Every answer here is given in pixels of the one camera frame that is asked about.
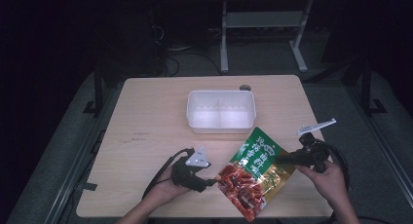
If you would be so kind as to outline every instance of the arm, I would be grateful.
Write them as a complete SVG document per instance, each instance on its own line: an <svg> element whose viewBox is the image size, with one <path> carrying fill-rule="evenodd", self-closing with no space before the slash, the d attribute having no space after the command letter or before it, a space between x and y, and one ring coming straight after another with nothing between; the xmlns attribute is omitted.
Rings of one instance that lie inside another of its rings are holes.
<svg viewBox="0 0 413 224"><path fill-rule="evenodd" d="M158 183L148 195L131 209L117 224L140 224L158 207L172 201L175 197L190 191L188 188L176 186L170 180L171 167L160 176Z"/></svg>
<svg viewBox="0 0 413 224"><path fill-rule="evenodd" d="M296 166L296 168L314 182L316 189L333 208L339 223L359 223L356 212L347 194L343 172L337 165L329 161L325 161L324 163L326 170L323 173L318 173L304 166Z"/></svg>

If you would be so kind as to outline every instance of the wooden table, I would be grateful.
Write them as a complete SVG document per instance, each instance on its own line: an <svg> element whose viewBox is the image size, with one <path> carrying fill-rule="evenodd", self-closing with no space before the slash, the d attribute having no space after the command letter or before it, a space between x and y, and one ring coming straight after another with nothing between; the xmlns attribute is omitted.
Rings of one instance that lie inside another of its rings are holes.
<svg viewBox="0 0 413 224"><path fill-rule="evenodd" d="M136 205L166 160L183 148L205 147L212 166L197 173L213 178L249 137L248 134L194 134L186 105L194 90L238 90L254 94L255 126L286 151L302 147L297 131L316 118L296 76L221 76L129 79L123 87L77 207L82 217L123 216ZM320 131L314 131L322 139ZM313 183L295 171L259 217L329 216L331 208ZM242 217L215 186L190 192L158 208L152 217Z"/></svg>

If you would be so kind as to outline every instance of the person's right hand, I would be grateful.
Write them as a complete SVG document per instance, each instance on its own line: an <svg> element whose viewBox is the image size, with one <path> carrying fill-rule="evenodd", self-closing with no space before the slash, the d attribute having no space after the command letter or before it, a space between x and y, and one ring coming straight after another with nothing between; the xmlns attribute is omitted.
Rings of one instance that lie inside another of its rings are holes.
<svg viewBox="0 0 413 224"><path fill-rule="evenodd" d="M343 200L348 199L343 172L340 167L329 161L324 163L326 170L323 173L318 173L304 166L296 166L296 168L313 181L316 189L329 203L343 202Z"/></svg>
<svg viewBox="0 0 413 224"><path fill-rule="evenodd" d="M316 186L317 191L328 201L334 209L340 224L359 223L355 210L350 202L344 182L344 175L340 167L325 161L326 170L318 173L304 166L295 166L307 175Z"/></svg>

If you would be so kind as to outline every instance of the snack bag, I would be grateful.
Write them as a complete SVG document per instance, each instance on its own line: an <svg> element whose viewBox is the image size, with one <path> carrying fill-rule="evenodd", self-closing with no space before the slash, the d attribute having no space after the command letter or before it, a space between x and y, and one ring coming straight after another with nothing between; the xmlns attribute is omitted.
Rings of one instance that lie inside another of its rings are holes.
<svg viewBox="0 0 413 224"><path fill-rule="evenodd" d="M218 188L252 221L274 198L295 171L292 165L279 167L278 155L287 154L264 131L255 128L229 164L216 176Z"/></svg>

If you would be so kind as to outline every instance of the plastic storage bin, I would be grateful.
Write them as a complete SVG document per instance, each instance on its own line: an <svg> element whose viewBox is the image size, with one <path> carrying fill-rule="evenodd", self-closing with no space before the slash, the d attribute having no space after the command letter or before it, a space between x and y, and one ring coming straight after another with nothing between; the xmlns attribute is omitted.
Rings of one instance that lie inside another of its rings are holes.
<svg viewBox="0 0 413 224"><path fill-rule="evenodd" d="M249 133L254 97L249 91L192 91L186 116L194 133Z"/></svg>

